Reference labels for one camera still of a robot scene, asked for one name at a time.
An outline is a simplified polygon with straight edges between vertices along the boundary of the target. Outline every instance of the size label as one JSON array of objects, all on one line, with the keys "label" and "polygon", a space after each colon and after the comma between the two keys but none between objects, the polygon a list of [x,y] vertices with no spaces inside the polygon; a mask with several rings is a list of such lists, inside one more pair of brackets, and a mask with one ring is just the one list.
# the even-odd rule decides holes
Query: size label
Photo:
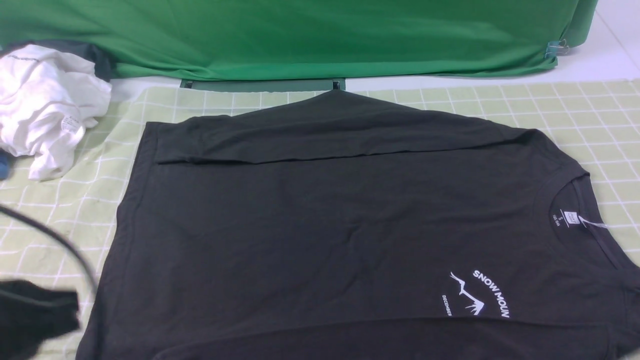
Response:
[{"label": "size label", "polygon": [[62,118],[62,130],[68,133],[75,134],[80,128],[80,121],[71,115],[65,115]]},{"label": "size label", "polygon": [[564,219],[569,224],[579,224],[580,223],[580,218],[578,217],[578,213],[575,213],[575,212],[565,211],[564,212]]}]

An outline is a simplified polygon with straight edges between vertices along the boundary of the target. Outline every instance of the clothing tag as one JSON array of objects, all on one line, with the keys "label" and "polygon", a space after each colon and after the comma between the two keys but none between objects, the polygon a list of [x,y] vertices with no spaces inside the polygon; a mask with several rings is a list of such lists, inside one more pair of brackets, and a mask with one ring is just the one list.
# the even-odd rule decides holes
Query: clothing tag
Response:
[{"label": "clothing tag", "polygon": [[65,115],[65,117],[62,118],[61,125],[62,125],[62,130],[68,133],[75,134],[80,128],[80,121],[78,121],[75,117],[71,115]]},{"label": "clothing tag", "polygon": [[564,211],[564,219],[569,224],[579,224],[580,223],[580,219],[579,219],[578,213],[573,212],[573,211]]},{"label": "clothing tag", "polygon": [[583,217],[581,217],[581,216],[578,216],[578,218],[579,218],[579,219],[580,219],[580,221],[582,222],[582,225],[584,225],[584,224],[589,224],[589,225],[593,225],[593,226],[597,226],[597,227],[602,227],[602,228],[604,228],[604,229],[607,229],[607,228],[608,228],[607,224],[603,224],[603,223],[601,223],[601,222],[590,222],[590,221],[585,220],[585,219],[584,219]]},{"label": "clothing tag", "polygon": [[562,209],[559,210],[558,214],[552,214],[551,220],[553,221],[553,224],[556,225],[556,227],[560,227],[562,225],[566,225],[567,227],[569,227],[569,223],[564,218],[564,213]]}]

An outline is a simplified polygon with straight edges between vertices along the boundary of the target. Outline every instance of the crumpled white cloth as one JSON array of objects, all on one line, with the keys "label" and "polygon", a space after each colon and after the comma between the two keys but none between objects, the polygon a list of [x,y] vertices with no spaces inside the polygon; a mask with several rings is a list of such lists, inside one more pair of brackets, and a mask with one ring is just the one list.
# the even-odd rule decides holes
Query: crumpled white cloth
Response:
[{"label": "crumpled white cloth", "polygon": [[93,117],[107,112],[111,84],[96,78],[94,64],[37,45],[0,58],[0,148],[35,155],[32,180],[67,173],[76,145]]}]

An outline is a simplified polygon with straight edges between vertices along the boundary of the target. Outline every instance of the dark gray cloth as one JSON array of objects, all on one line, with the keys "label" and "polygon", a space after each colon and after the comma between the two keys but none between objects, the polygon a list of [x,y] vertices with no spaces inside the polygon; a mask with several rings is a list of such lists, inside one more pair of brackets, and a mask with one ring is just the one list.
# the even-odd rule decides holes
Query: dark gray cloth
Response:
[{"label": "dark gray cloth", "polygon": [[77,330],[75,291],[42,289],[27,281],[0,282],[0,359],[35,355],[50,338]]},{"label": "dark gray cloth", "polygon": [[150,122],[102,355],[617,359],[640,347],[640,269],[579,216],[602,221],[589,174],[534,129],[340,91]]}]

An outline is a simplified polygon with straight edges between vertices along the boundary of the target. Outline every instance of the green backdrop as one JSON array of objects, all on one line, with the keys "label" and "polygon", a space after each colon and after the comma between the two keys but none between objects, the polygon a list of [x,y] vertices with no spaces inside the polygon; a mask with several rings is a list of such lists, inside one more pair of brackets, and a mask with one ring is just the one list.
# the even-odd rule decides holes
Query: green backdrop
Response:
[{"label": "green backdrop", "polygon": [[66,38],[117,77],[514,76],[581,44],[597,0],[2,0],[0,45]]}]

